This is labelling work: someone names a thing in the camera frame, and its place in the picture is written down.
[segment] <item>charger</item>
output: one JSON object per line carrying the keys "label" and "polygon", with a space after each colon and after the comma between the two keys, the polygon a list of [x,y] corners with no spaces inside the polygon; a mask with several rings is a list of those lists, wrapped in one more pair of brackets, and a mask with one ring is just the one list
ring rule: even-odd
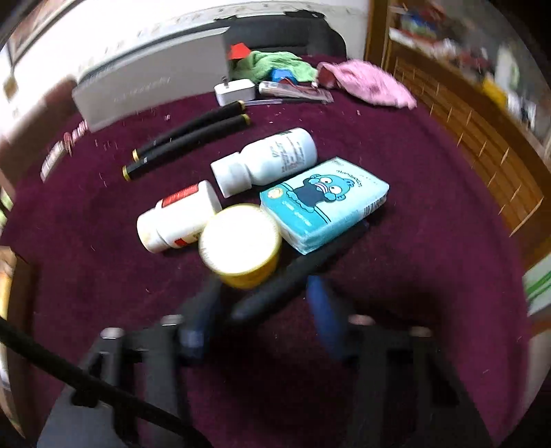
{"label": "charger", "polygon": [[225,106],[234,101],[250,101],[255,98],[256,87],[250,79],[238,79],[228,82],[222,78],[222,84],[214,87],[218,104]]}

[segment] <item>maroon tablecloth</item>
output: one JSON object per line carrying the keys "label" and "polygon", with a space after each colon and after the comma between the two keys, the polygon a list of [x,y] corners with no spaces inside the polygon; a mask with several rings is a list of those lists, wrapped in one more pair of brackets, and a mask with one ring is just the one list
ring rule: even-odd
{"label": "maroon tablecloth", "polygon": [[[528,326],[520,262],[498,210],[425,109],[374,108],[340,92],[334,98],[331,105],[251,107],[246,131],[136,182],[121,174],[132,150],[215,107],[213,94],[83,138],[45,185],[35,167],[19,185],[1,242],[40,267],[36,340],[78,362],[103,328],[139,329],[173,311],[207,268],[195,247],[148,253],[136,233],[138,215],[202,179],[215,185],[211,161],[300,126],[320,160],[343,157],[390,184],[387,203],[368,218],[369,232],[329,277],[361,303],[432,328],[501,440],[521,411]],[[222,204],[258,202],[258,191]],[[215,447],[335,447],[354,382],[316,340],[301,296],[247,337],[224,339],[206,365],[185,375],[195,424]],[[33,387],[45,419],[62,384],[35,371]]]}

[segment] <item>white bottle cap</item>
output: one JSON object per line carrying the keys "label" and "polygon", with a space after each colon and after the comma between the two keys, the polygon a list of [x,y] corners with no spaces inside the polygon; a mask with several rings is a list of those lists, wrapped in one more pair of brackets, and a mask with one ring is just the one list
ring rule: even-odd
{"label": "white bottle cap", "polygon": [[238,152],[211,163],[210,167],[225,198],[252,187],[249,170],[241,162],[241,154]]}
{"label": "white bottle cap", "polygon": [[148,210],[138,216],[138,221],[136,222],[139,239],[142,241],[144,247],[154,254],[170,247],[157,232],[155,212],[156,209]]}

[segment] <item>table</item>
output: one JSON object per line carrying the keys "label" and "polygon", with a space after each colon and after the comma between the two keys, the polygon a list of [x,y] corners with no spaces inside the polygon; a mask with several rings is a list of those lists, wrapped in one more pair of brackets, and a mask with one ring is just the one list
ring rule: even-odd
{"label": "table", "polygon": [[[320,160],[343,157],[390,184],[368,233],[327,276],[361,308],[382,306],[432,328],[491,436],[502,440],[522,409],[528,323],[520,261],[497,207],[425,109],[334,98],[250,107],[249,129],[131,183],[121,167],[132,150],[215,107],[213,94],[84,137],[45,185],[34,167],[1,243],[40,267],[35,339],[77,363],[103,328],[139,329],[173,311],[207,268],[194,246],[148,253],[138,215],[187,185],[215,185],[211,161],[303,127]],[[259,191],[222,204],[258,203]],[[354,377],[323,351],[302,296],[256,330],[223,338],[204,366],[182,374],[195,425],[215,447],[334,447],[343,436]],[[35,371],[33,388],[45,420],[62,384]]]}

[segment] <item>tissue packet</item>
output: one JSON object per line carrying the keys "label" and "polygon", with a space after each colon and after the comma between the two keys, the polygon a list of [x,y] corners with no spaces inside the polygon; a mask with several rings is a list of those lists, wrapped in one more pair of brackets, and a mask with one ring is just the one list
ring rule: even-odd
{"label": "tissue packet", "polygon": [[307,254],[384,204],[388,188],[366,170],[335,157],[261,192],[260,199],[283,238]]}

